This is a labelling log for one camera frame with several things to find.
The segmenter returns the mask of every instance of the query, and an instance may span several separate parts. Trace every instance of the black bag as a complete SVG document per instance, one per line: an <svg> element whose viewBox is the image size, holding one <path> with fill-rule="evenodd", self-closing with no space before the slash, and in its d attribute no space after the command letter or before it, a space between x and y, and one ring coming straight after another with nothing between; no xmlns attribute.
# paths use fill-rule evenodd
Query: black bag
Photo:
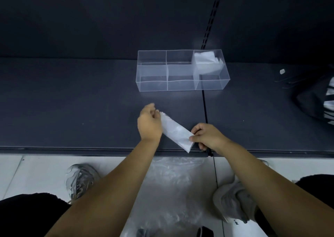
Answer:
<svg viewBox="0 0 334 237"><path fill-rule="evenodd" d="M299 93L296 104L306 114L334 125L334 69Z"/></svg>

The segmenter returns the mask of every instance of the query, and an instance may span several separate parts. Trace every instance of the clear plastic organizer box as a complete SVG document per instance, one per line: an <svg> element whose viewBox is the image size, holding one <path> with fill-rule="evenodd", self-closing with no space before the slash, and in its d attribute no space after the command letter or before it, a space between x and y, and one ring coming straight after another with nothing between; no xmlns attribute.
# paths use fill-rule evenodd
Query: clear plastic organizer box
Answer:
<svg viewBox="0 0 334 237"><path fill-rule="evenodd" d="M220 49L138 51L136 83L140 92L222 90L229 80Z"/></svg>

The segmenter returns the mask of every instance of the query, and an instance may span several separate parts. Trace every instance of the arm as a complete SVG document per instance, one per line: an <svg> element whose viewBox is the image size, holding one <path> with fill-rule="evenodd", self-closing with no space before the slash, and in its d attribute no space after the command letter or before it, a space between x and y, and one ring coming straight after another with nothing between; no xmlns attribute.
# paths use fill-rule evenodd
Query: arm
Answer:
<svg viewBox="0 0 334 237"><path fill-rule="evenodd" d="M160 113L149 104L140 113L141 141L107 176L78 199L46 237L119 236L160 142Z"/></svg>
<svg viewBox="0 0 334 237"><path fill-rule="evenodd" d="M190 137L225 157L279 236L334 236L334 210L299 188L211 124L198 124Z"/></svg>

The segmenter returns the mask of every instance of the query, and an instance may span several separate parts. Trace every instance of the dark wall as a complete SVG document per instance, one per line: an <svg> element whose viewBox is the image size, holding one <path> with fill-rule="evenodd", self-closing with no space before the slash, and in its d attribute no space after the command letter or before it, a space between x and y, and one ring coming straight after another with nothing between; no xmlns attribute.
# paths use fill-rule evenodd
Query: dark wall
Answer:
<svg viewBox="0 0 334 237"><path fill-rule="evenodd" d="M200 49L212 0L0 0L0 56L136 59Z"/></svg>
<svg viewBox="0 0 334 237"><path fill-rule="evenodd" d="M334 62L334 0L220 0L205 46L227 62Z"/></svg>

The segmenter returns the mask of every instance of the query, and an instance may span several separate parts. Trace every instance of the person's left hand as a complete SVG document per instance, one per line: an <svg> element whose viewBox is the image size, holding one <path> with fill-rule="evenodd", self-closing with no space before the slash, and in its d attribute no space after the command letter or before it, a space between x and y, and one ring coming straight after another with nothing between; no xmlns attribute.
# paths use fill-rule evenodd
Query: person's left hand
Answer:
<svg viewBox="0 0 334 237"><path fill-rule="evenodd" d="M142 140L160 141L162 125L159 110L156 110L154 103L146 105L140 112L137 120L138 130Z"/></svg>

